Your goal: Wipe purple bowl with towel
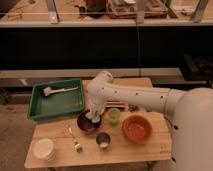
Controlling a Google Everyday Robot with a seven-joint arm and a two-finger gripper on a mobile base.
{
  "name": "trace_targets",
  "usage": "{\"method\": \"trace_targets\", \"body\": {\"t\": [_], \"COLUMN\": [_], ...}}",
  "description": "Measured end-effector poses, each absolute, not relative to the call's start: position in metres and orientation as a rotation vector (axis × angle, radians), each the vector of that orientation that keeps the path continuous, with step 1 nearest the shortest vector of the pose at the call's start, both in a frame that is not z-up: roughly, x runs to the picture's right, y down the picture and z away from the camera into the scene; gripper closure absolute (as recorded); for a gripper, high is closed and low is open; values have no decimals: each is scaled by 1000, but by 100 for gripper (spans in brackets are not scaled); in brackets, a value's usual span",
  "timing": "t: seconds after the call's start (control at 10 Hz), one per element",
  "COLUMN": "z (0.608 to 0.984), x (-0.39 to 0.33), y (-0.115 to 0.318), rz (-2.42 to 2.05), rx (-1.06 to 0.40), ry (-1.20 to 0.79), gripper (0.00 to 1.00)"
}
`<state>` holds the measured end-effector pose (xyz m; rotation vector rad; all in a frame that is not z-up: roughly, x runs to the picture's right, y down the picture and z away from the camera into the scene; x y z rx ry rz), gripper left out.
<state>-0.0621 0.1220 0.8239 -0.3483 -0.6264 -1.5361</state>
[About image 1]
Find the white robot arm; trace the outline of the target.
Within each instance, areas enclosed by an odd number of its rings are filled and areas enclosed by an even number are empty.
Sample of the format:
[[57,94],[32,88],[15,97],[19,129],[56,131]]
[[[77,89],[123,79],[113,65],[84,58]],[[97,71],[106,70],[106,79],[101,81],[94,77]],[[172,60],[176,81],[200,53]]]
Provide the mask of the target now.
[[92,115],[107,101],[123,101],[172,119],[170,171],[213,171],[213,89],[188,91],[113,83],[108,71],[87,85]]

